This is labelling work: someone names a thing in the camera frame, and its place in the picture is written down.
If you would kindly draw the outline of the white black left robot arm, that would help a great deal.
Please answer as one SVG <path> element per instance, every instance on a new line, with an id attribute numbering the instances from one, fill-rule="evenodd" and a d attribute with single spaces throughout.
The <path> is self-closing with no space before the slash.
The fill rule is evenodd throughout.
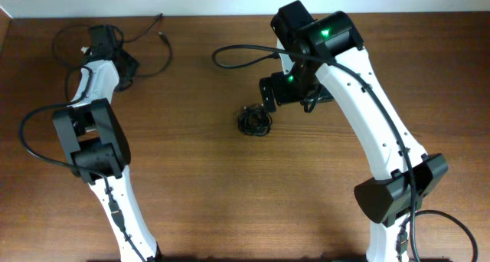
<path id="1" fill-rule="evenodd" d="M 130 181 L 131 152 L 111 107 L 113 93 L 132 85 L 139 63 L 123 50 L 112 25 L 91 26 L 83 52 L 80 85 L 67 107 L 53 115 L 72 173 L 87 183 L 109 220 L 122 261 L 160 261 L 156 239 L 146 227 Z"/>

